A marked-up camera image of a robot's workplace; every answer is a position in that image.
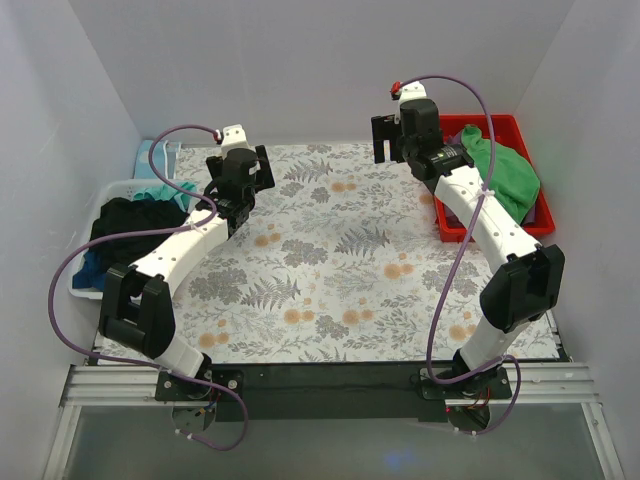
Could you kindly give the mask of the aluminium mounting rail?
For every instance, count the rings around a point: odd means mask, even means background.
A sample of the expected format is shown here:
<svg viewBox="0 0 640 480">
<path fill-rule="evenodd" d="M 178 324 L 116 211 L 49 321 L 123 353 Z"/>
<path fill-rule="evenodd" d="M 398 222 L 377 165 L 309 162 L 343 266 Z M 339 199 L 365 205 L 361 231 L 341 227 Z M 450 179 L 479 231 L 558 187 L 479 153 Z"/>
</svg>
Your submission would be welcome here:
<svg viewBox="0 0 640 480">
<path fill-rule="evenodd" d="M 508 400 L 490 400 L 481 407 L 578 404 L 587 421 L 605 478 L 623 478 L 602 412 L 601 398 L 587 365 L 526 361 L 519 365 L 505 363 L 501 367 L 506 369 L 512 396 Z M 72 433 L 83 407 L 167 406 L 196 411 L 209 408 L 215 402 L 218 420 L 241 420 L 243 416 L 237 402 L 242 398 L 229 388 L 214 383 L 209 372 L 205 379 L 214 386 L 195 385 L 145 366 L 73 366 L 62 393 L 63 418 L 52 451 L 63 458 L 69 456 Z M 462 409 L 472 403 L 448 400 L 445 410 L 448 407 Z"/>
</svg>

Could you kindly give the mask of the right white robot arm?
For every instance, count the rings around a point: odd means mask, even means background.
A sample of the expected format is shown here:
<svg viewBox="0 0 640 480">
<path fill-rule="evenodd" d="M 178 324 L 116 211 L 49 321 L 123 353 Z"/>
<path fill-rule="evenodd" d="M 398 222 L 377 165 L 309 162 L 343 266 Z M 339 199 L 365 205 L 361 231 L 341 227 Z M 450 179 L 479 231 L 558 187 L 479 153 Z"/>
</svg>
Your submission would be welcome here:
<svg viewBox="0 0 640 480">
<path fill-rule="evenodd" d="M 371 120 L 374 159 L 389 152 L 408 164 L 412 175 L 446 204 L 484 254 L 492 277 L 480 293 L 481 320 L 454 355 L 450 370 L 427 372 L 438 385 L 454 385 L 475 397 L 489 384 L 489 374 L 506 360 L 507 351 L 528 326 L 557 303 L 565 256 L 542 246 L 523 230 L 488 188 L 461 144 L 448 144 L 436 104 L 424 95 L 393 96 L 396 113 Z"/>
</svg>

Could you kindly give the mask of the red plastic bin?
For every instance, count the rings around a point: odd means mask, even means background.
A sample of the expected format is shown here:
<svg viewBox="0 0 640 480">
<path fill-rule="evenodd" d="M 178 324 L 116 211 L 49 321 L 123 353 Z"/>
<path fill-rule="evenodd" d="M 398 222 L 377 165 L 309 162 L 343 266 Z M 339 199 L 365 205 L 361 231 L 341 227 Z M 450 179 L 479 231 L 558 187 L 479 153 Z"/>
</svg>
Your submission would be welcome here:
<svg viewBox="0 0 640 480">
<path fill-rule="evenodd" d="M 496 114 L 492 116 L 492 121 L 497 142 L 512 148 L 530 165 L 533 165 L 515 118 L 512 115 Z M 445 114 L 440 116 L 441 130 L 446 138 L 455 136 L 467 124 L 476 125 L 481 129 L 483 137 L 488 137 L 487 121 L 482 114 Z M 461 242 L 466 233 L 464 226 L 454 216 L 447 214 L 448 209 L 439 199 L 434 200 L 434 209 L 436 212 L 435 223 L 438 225 L 440 239 L 443 242 Z M 555 231 L 555 224 L 543 190 L 540 190 L 535 206 L 522 226 L 527 233 L 538 239 Z"/>
</svg>

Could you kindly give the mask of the black t-shirt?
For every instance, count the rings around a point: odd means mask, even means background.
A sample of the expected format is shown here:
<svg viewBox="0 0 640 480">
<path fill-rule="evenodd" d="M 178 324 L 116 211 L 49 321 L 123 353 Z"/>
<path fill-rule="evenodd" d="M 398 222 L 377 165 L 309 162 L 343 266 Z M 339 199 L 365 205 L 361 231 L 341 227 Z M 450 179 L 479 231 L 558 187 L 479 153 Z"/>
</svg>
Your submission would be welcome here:
<svg viewBox="0 0 640 480">
<path fill-rule="evenodd" d="M 132 231 L 175 228 L 182 226 L 186 218 L 154 214 L 137 207 L 132 200 L 117 197 L 101 206 L 100 214 L 93 222 L 90 239 Z M 167 234 L 128 237 L 101 243 L 89 251 L 97 252 L 107 266 L 114 263 L 131 264 L 149 254 L 167 238 Z"/>
</svg>

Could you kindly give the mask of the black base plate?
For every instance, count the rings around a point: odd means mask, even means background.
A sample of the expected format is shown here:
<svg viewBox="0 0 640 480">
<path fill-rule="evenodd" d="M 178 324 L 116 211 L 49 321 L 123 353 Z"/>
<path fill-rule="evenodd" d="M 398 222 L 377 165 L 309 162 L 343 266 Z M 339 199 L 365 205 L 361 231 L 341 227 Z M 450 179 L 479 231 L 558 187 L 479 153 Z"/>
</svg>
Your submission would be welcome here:
<svg viewBox="0 0 640 480">
<path fill-rule="evenodd" d="M 445 422 L 445 402 L 508 400 L 504 367 L 465 383 L 438 385 L 413 362 L 218 364 L 212 381 L 236 392 L 251 420 L 417 419 Z"/>
</svg>

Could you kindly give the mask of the teal t-shirt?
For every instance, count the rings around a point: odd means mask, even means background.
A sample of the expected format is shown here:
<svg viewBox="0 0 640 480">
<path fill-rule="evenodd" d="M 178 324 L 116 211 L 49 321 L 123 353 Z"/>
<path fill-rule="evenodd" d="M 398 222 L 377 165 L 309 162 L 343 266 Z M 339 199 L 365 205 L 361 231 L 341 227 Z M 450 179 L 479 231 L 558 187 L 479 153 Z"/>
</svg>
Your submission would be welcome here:
<svg viewBox="0 0 640 480">
<path fill-rule="evenodd" d="M 161 183 L 136 191 L 132 201 L 137 207 L 143 207 L 154 214 L 164 216 L 186 217 L 189 213 L 192 196 L 196 185 L 192 182 L 179 182 L 178 189 Z"/>
</svg>

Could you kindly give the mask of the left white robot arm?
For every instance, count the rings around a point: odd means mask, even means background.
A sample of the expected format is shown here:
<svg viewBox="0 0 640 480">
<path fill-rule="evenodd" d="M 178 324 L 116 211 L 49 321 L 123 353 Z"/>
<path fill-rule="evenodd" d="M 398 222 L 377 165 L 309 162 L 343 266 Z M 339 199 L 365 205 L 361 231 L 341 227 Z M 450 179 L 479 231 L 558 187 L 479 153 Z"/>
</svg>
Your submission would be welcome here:
<svg viewBox="0 0 640 480">
<path fill-rule="evenodd" d="M 187 217 L 188 230 L 174 233 L 146 256 L 106 273 L 99 332 L 153 363 L 179 373 L 178 387 L 193 400 L 205 398 L 213 386 L 211 359 L 177 333 L 172 298 L 186 276 L 211 250 L 229 240 L 249 219 L 258 192 L 275 186 L 266 148 L 234 147 L 206 159 L 211 182 Z"/>
</svg>

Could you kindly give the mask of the white laundry basket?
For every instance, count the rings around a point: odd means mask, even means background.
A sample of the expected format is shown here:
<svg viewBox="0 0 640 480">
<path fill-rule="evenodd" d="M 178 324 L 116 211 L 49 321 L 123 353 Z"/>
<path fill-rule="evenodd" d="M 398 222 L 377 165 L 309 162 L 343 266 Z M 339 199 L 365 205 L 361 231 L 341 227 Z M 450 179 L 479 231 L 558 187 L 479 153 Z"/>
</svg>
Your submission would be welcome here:
<svg viewBox="0 0 640 480">
<path fill-rule="evenodd" d="M 192 197 L 159 180 L 125 180 L 106 186 L 98 195 L 83 244 L 116 233 L 171 228 L 182 225 Z M 68 289 L 79 298 L 100 300 L 107 270 L 129 265 L 160 245 L 166 237 L 144 236 L 113 240 L 91 247 L 70 264 Z"/>
</svg>

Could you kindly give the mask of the floral table mat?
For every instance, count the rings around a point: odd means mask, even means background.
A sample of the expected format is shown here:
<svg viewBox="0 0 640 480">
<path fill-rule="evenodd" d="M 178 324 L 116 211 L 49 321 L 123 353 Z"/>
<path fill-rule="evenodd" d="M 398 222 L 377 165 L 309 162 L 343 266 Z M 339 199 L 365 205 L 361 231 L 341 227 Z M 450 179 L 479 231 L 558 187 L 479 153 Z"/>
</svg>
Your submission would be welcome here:
<svg viewBox="0 0 640 480">
<path fill-rule="evenodd" d="M 448 360 L 491 272 L 458 269 L 434 201 L 365 144 L 271 146 L 275 185 L 176 290 L 176 330 L 217 363 Z"/>
</svg>

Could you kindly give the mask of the blue t-shirt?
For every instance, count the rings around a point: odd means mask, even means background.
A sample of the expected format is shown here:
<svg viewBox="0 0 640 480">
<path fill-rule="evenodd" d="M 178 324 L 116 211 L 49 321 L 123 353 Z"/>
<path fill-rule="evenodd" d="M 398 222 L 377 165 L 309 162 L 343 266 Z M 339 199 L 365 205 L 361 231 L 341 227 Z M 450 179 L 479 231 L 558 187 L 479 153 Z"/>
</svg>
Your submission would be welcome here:
<svg viewBox="0 0 640 480">
<path fill-rule="evenodd" d="M 104 290 L 107 269 L 97 252 L 87 251 L 83 257 L 83 265 L 72 277 L 74 289 Z"/>
</svg>

